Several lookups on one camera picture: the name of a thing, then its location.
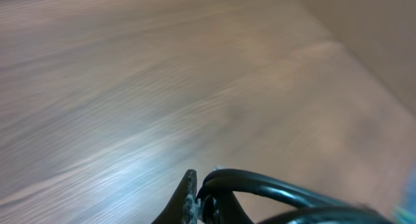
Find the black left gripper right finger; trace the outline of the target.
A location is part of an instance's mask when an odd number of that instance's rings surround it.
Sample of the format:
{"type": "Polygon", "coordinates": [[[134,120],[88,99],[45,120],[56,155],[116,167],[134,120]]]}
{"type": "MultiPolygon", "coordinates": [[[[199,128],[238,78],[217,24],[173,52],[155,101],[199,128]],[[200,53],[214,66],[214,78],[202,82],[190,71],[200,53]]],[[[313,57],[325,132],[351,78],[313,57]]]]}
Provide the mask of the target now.
{"type": "MultiPolygon", "coordinates": [[[[204,178],[203,188],[213,179],[217,179],[218,177],[234,177],[242,175],[243,172],[241,169],[216,169],[204,178]]],[[[225,192],[225,194],[204,198],[203,222],[253,224],[253,221],[245,213],[233,192],[225,192]]]]}

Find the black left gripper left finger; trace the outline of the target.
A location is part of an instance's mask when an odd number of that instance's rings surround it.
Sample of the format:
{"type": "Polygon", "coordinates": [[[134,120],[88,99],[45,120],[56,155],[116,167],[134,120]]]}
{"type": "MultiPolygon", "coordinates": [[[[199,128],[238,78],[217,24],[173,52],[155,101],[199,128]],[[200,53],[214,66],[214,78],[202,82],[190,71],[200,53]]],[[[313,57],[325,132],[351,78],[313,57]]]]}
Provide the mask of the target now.
{"type": "Polygon", "coordinates": [[[197,224],[199,201],[196,198],[197,173],[188,169],[163,211],[152,224],[197,224]]]}

